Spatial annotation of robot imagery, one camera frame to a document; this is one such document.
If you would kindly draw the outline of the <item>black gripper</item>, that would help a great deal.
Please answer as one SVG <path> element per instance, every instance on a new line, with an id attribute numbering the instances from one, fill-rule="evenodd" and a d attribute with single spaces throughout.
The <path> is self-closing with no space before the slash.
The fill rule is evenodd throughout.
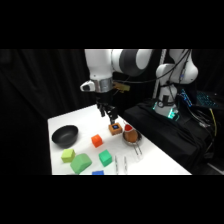
<path id="1" fill-rule="evenodd" d="M 110 123 L 114 124 L 116 119 L 118 118 L 117 109 L 112 106 L 113 93 L 111 91 L 104 93 L 96 93 L 96 104 L 97 108 L 101 113 L 101 117 L 105 117 L 105 111 L 108 111 L 108 116 L 110 118 Z"/>

